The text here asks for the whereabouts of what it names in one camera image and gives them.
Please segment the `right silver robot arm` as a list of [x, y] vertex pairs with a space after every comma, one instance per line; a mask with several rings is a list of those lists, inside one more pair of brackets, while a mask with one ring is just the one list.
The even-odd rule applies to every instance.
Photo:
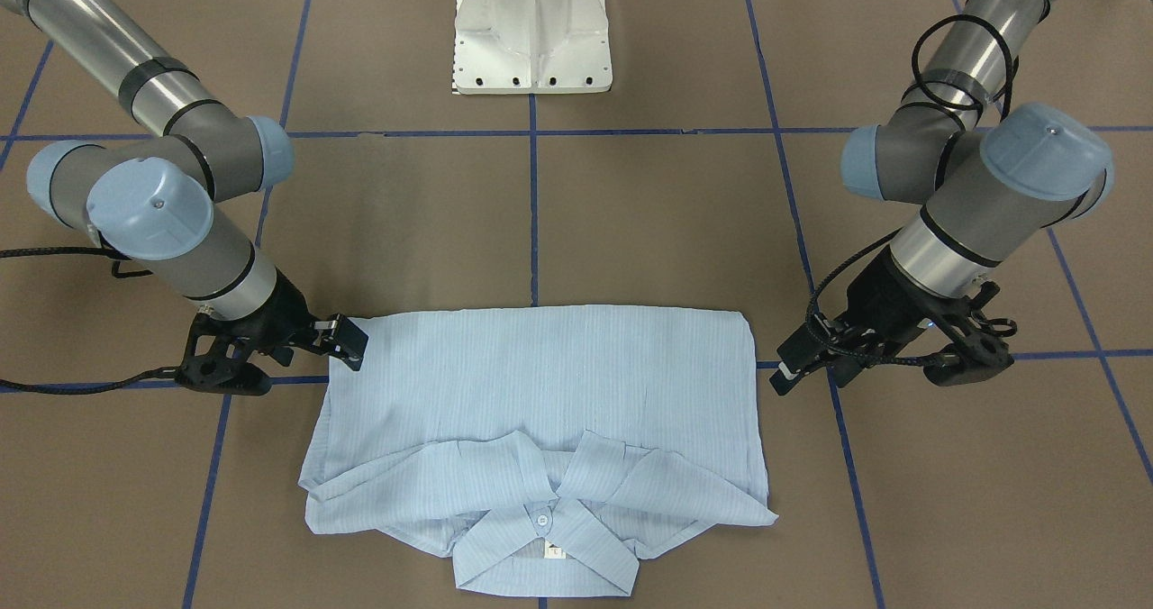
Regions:
[[259, 353], [296, 349], [362, 366], [367, 334], [342, 314], [314, 316], [220, 204], [281, 183], [294, 148], [267, 116], [239, 116], [113, 0], [3, 0], [114, 96], [150, 137], [122, 148], [55, 141], [27, 170], [33, 203], [95, 245], [135, 261], [196, 308], [184, 373], [249, 373]]

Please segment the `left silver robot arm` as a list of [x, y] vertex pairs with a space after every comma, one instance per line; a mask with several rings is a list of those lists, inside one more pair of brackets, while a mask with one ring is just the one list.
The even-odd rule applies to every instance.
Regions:
[[1111, 149], [1052, 105], [1012, 104], [1022, 46], [1057, 0], [967, 0], [939, 22], [928, 62], [886, 125], [861, 126], [841, 152], [841, 181], [917, 215], [872, 242], [829, 317], [811, 296], [771, 376], [786, 394], [827, 370], [844, 386], [882, 364], [921, 370], [939, 386], [985, 382], [1013, 364], [1012, 319], [990, 318], [990, 280], [1035, 232], [1088, 215], [1111, 193]]

